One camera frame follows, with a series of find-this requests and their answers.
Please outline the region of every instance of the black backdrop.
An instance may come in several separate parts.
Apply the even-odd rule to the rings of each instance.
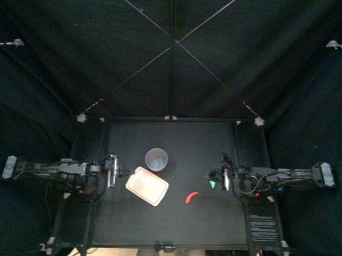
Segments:
[[[22,38],[26,46],[0,46],[0,162],[11,154],[69,156],[77,115],[100,99],[87,114],[254,118],[242,99],[267,119],[275,167],[329,161],[340,174],[342,52],[325,45],[342,39],[341,1],[233,1],[182,41],[193,56],[173,39],[229,1],[132,3],[142,13],[128,1],[2,2],[0,41]],[[2,184],[2,209],[11,205],[2,247],[30,247],[49,233],[45,214],[30,215],[45,207],[45,184],[27,187],[21,201]],[[292,246],[342,250],[341,205],[340,189],[292,189],[283,202]],[[33,220],[21,236],[10,232],[18,212]]]

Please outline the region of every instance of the red pepper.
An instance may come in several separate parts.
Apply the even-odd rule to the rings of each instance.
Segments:
[[[192,192],[192,193],[188,195],[186,204],[190,203],[190,201],[192,201],[192,199],[193,199],[193,197],[194,197],[196,195],[198,195],[198,191],[194,191],[194,192]]]

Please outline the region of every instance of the black fabric wall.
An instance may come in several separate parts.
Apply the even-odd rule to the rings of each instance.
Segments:
[[[311,168],[329,162],[342,184],[342,52],[325,49],[295,81],[269,130],[276,167]],[[293,187],[283,202],[287,238],[293,247],[342,254],[342,191]]]
[[[0,13],[0,41],[15,38],[21,35]],[[29,47],[0,47],[0,170],[10,155],[31,162],[54,162],[70,155],[74,121],[53,83]],[[47,241],[55,212],[47,201],[57,198],[45,180],[0,181],[0,253],[37,248]]]

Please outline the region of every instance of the wire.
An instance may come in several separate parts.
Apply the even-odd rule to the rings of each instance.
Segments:
[[[87,252],[87,254],[93,254],[96,253],[96,251],[98,250],[100,248],[96,248],[93,252]]]
[[[51,218],[51,209],[50,209],[50,204],[49,204],[49,187],[51,186],[51,183],[47,183],[46,186],[46,193],[45,193],[45,198],[46,198],[46,205],[47,205],[47,213],[49,213],[49,231],[50,233],[53,232],[53,218]]]
[[[94,254],[100,248],[96,248],[93,252],[87,252],[87,254]]]
[[[242,190],[240,190],[241,191],[241,193],[242,194],[245,194],[245,195],[249,195],[249,194],[252,194],[252,193],[254,193],[256,192],[256,190],[258,189],[258,186],[260,186],[260,183],[261,183],[261,180],[264,179],[264,177],[265,176],[263,176],[263,178],[258,180],[258,178],[256,177],[256,176],[252,176],[256,180],[257,180],[257,185],[256,185],[256,188],[252,190],[252,191],[249,191],[249,192],[245,192],[245,191],[242,191]]]

